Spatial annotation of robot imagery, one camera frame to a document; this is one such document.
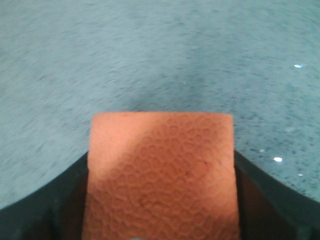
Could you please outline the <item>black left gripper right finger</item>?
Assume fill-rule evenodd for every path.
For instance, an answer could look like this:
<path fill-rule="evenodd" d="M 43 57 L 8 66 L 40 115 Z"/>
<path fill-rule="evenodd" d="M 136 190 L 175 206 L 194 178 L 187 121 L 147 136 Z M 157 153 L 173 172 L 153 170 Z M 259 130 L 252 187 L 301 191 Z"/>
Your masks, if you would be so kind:
<path fill-rule="evenodd" d="M 240 237 L 318 240 L 320 203 L 284 185 L 234 152 Z"/>

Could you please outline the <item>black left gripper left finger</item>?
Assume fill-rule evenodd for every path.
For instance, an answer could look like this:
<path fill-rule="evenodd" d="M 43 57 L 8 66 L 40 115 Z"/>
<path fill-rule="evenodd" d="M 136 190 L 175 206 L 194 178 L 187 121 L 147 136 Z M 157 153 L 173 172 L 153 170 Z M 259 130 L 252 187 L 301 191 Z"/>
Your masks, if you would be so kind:
<path fill-rule="evenodd" d="M 0 210 L 2 240 L 80 240 L 88 154 L 35 192 Z"/>

